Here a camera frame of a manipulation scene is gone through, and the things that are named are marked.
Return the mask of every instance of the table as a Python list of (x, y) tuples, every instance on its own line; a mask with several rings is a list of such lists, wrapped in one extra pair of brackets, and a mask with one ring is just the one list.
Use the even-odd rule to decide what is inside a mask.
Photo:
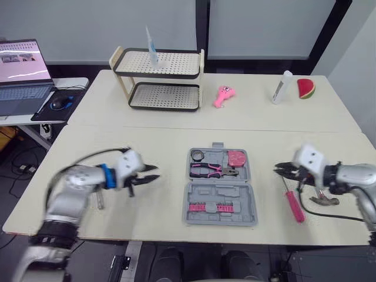
[[(295, 76), (286, 99), (279, 105), (271, 97), (279, 75), (239, 75), (205, 73), (203, 107), (197, 112), (160, 112), (136, 110), (128, 106), (125, 94), (114, 74), (102, 70), (80, 105), (68, 120), (70, 125), (116, 125), (225, 130), (282, 130), (302, 132), (361, 132), (338, 95), (324, 76), (310, 77), (316, 91), (307, 100), (298, 98)], [(160, 79), (136, 79), (161, 81)], [(187, 80), (164, 82), (192, 83)], [(212, 106), (220, 85), (229, 85), (237, 96), (224, 102), (224, 108)]]
[[(89, 80), (87, 78), (54, 78), (53, 83), (57, 88), (64, 88), (64, 87), (71, 87), (71, 86), (83, 86), (87, 87), (89, 84)], [(45, 102), (53, 95), (54, 91), (52, 91), (48, 97), (46, 98)], [(17, 115), (17, 116), (7, 116), (0, 118), (0, 126), (15, 126), (17, 125), (22, 131), (24, 131), (27, 135), (29, 135), (32, 139), (37, 141), (40, 145), (44, 148), (49, 149), (51, 144), (40, 136), (39, 132), (32, 129), (29, 125), (41, 125), (41, 124), (51, 124), (51, 123), (63, 123), (65, 120), (31, 120), (33, 115)]]
[[(255, 227), (187, 226), (182, 220), (186, 158), (191, 147), (211, 147), (224, 142), (226, 148), (245, 149), (251, 165), (258, 213)], [(312, 143), (331, 163), (376, 164), (376, 151), (362, 133), (276, 132), (254, 130), (161, 129), (117, 126), (67, 125), (54, 142), (22, 198), (3, 226), (7, 233), (34, 234), (41, 225), (46, 185), (52, 175), (81, 156), (105, 148), (129, 145), (144, 162), (157, 165), (161, 177), (127, 191), (104, 191), (105, 209), (93, 201), (79, 229), (79, 237), (98, 240), (196, 241), (210, 243), (366, 245), (363, 223), (307, 214), (303, 224), (295, 222), (281, 178), (273, 166), (292, 159), (304, 142)], [(85, 164), (112, 166), (118, 153), (96, 156)], [(316, 212), (360, 217), (352, 195), (338, 196), (339, 206), (321, 207), (308, 200), (314, 190), (305, 188), (303, 200)]]

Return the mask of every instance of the pink hair dryer toy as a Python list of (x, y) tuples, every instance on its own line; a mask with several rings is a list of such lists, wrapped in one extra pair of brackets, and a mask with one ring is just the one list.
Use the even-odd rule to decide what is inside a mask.
[(216, 108), (222, 108), (222, 102), (228, 98), (235, 95), (235, 90), (228, 86), (219, 86), (217, 100), (214, 101), (213, 105)]

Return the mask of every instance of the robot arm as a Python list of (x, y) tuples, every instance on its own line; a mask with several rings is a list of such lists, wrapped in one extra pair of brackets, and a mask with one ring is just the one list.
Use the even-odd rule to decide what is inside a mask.
[(293, 161), (279, 163), (274, 170), (279, 175), (302, 184), (314, 186), (317, 197), (313, 202), (327, 206), (340, 201), (329, 199), (324, 192), (342, 195), (351, 193), (357, 198), (357, 206), (363, 221), (371, 232), (370, 243), (376, 246), (376, 167), (371, 164), (329, 165), (324, 155), (311, 145), (303, 145), (296, 151)]
[(13, 281), (69, 281), (64, 269), (68, 263), (71, 248), (76, 242), (89, 196), (96, 189), (129, 188), (132, 197), (133, 185), (145, 184), (159, 175), (137, 178), (137, 172), (156, 169), (144, 164), (140, 154), (124, 149), (114, 169), (105, 164), (97, 167), (74, 165), (65, 172), (62, 191), (51, 200), (46, 209), (41, 228), (30, 238)]

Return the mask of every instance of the two-tier shelf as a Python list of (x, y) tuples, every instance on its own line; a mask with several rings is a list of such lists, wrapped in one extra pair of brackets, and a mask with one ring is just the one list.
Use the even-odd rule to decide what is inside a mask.
[[(147, 49), (117, 47), (110, 67), (120, 83), (128, 104), (135, 109), (195, 111), (202, 105), (204, 50), (157, 50), (160, 67), (153, 68)], [(129, 92), (122, 77), (129, 77)], [(199, 84), (139, 82), (137, 78), (199, 80)]]

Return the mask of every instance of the wall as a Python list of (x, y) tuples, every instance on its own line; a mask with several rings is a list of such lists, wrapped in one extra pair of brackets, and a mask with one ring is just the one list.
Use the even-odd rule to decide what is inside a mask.
[(335, 0), (211, 0), (209, 59), (305, 59)]
[(375, 6), (376, 0), (352, 0), (352, 4), (318, 61), (312, 75), (329, 76)]
[(47, 63), (107, 64), (116, 49), (196, 50), (195, 0), (2, 1), (0, 37), (36, 38)]
[(376, 147), (376, 8), (328, 80)]

